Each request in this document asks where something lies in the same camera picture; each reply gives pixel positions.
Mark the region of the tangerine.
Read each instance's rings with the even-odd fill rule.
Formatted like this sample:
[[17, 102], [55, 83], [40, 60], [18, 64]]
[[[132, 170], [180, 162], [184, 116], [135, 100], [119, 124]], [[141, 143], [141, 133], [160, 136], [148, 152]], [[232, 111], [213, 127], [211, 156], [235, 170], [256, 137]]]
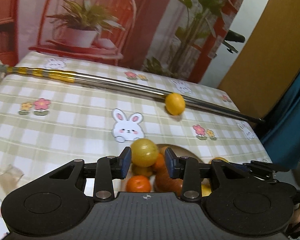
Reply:
[[146, 176], [132, 176], [126, 183], [127, 192], [151, 192], [151, 184]]
[[154, 173], [158, 173], [166, 168], [165, 158], [159, 153], [155, 163], [152, 165], [152, 170]]

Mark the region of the beige plate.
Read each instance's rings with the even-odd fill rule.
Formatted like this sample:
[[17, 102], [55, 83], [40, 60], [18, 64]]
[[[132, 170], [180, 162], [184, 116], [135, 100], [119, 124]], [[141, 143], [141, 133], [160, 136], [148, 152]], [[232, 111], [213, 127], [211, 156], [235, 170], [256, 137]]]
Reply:
[[[182, 148], [180, 146], [170, 145], [170, 144], [157, 144], [157, 147], [159, 150], [164, 146], [170, 147], [174, 151], [174, 153], [176, 154], [177, 157], [182, 157], [182, 156], [193, 157], [193, 158], [197, 159], [199, 163], [203, 163], [203, 161], [201, 159], [199, 159], [199, 157], [197, 157], [195, 154], [193, 154], [192, 152], [190, 152], [189, 150], [187, 150], [185, 148]], [[151, 184], [151, 188], [152, 188], [151, 192], [156, 192], [154, 189], [154, 181], [155, 181], [156, 174], [157, 173], [153, 172], [153, 175], [148, 178], [150, 181], [150, 184]], [[134, 174], [132, 172], [132, 164], [131, 164], [126, 178], [124, 180], [122, 180], [120, 183], [120, 191], [126, 191], [126, 183], [132, 176], [134, 176]]]

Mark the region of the clear plastic piece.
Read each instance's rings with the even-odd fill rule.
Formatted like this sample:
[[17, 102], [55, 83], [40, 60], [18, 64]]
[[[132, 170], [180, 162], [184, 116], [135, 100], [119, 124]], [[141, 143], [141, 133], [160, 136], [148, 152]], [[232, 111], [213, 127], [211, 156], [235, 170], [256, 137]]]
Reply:
[[0, 185], [2, 187], [16, 188], [24, 173], [19, 168], [9, 164], [5, 171], [0, 175]]

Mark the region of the teal curtain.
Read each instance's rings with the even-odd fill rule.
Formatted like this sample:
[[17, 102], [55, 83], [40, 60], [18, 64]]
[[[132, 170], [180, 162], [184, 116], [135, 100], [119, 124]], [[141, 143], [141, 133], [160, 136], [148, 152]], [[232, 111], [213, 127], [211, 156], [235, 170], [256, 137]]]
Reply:
[[262, 139], [273, 163], [294, 168], [300, 159], [300, 72], [265, 119]]

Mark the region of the printed room backdrop poster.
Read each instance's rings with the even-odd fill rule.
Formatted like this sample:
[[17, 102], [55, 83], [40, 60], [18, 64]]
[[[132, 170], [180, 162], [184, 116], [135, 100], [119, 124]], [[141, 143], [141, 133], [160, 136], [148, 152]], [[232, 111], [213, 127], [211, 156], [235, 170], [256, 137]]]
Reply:
[[29, 51], [199, 82], [243, 0], [0, 0], [0, 60]]

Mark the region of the long metal back scratcher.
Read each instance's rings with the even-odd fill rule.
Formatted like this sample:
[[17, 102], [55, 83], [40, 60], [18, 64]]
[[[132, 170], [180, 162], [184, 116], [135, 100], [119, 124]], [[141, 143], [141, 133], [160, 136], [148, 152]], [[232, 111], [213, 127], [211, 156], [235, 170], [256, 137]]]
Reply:
[[[78, 72], [58, 70], [58, 69], [44, 69], [44, 68], [29, 68], [29, 67], [12, 67], [7, 64], [0, 63], [0, 73], [15, 74], [23, 76], [32, 76], [38, 78], [44, 78], [48, 80], [55, 80], [65, 83], [73, 83], [78, 85], [85, 85], [91, 87], [99, 87], [105, 89], [111, 89], [118, 92], [124, 92], [128, 94], [144, 96], [147, 98], [163, 101], [169, 91], [152, 88], [140, 84], [130, 83], [126, 81], [119, 81], [111, 79], [109, 77], [101, 77], [90, 74], [81, 74]], [[201, 109], [202, 111], [210, 112], [216, 115], [222, 115], [228, 118], [234, 118], [241, 121], [249, 121], [252, 123], [263, 122], [260, 118], [254, 118], [249, 115], [245, 115], [238, 111], [216, 105], [207, 101], [192, 98], [190, 96], [183, 96], [187, 106], [195, 109]]]

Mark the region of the wooden door panel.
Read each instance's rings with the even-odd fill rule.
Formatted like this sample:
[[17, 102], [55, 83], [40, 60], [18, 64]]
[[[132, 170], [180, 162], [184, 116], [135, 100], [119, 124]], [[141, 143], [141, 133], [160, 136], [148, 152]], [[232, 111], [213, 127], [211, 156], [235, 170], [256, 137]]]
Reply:
[[239, 110], [262, 118], [300, 70], [300, 0], [269, 0], [236, 61], [221, 81]]

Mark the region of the green plum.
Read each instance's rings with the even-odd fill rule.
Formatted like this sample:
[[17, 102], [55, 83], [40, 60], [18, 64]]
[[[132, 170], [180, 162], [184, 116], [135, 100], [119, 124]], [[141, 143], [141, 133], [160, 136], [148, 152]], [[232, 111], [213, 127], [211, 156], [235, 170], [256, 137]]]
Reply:
[[225, 159], [225, 158], [223, 158], [223, 157], [215, 157], [215, 158], [213, 158], [213, 159], [211, 159], [211, 160], [209, 161], [209, 164], [211, 164], [214, 160], [221, 160], [221, 161], [224, 161], [224, 162], [226, 162], [226, 163], [230, 163], [227, 159]]
[[131, 146], [132, 163], [139, 167], [152, 166], [159, 155], [157, 145], [149, 139], [138, 139]]

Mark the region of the checkered bunny tablecloth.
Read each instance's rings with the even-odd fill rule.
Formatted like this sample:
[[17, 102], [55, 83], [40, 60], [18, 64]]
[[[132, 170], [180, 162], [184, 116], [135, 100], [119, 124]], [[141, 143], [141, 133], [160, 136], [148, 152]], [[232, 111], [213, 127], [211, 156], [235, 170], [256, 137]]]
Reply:
[[[0, 175], [9, 164], [23, 171], [22, 186], [77, 158], [93, 163], [117, 155], [112, 111], [140, 116], [147, 139], [177, 145], [204, 162], [234, 163], [270, 157], [246, 122], [187, 108], [171, 116], [165, 105], [142, 96], [29, 76], [0, 74]], [[13, 187], [0, 185], [0, 203]]]

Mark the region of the yellow lemon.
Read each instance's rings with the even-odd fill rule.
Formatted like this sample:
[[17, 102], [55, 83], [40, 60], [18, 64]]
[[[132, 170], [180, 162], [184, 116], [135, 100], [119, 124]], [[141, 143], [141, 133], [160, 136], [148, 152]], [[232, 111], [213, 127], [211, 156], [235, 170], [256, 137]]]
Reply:
[[171, 93], [165, 98], [165, 107], [171, 115], [181, 115], [185, 110], [186, 103], [182, 95]]

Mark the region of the dark red apple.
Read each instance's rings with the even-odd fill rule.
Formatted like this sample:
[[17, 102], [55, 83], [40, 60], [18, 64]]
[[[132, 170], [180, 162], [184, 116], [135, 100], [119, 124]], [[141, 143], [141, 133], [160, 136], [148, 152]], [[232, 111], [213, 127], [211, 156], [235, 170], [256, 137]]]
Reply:
[[160, 169], [155, 175], [154, 189], [157, 192], [173, 192], [180, 196], [182, 186], [183, 180], [170, 178], [167, 168]]

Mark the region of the brown longan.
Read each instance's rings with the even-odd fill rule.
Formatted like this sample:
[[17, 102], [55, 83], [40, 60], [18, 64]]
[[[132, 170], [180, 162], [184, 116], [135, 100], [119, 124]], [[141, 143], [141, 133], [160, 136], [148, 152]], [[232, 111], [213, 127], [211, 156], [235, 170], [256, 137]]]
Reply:
[[168, 148], [168, 146], [162, 147], [162, 148], [160, 149], [159, 153], [160, 153], [161, 155], [165, 155], [165, 151], [167, 150], [167, 148]]
[[132, 164], [132, 172], [135, 176], [145, 176], [148, 178], [153, 175], [151, 167], [139, 167], [135, 164]]

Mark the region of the large yellow orange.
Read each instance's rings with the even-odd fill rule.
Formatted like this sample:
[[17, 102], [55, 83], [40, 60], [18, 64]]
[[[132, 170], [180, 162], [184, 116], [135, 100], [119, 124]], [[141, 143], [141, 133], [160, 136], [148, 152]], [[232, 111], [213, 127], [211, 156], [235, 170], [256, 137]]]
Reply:
[[211, 187], [209, 184], [202, 184], [202, 196], [206, 197], [209, 196], [212, 193]]

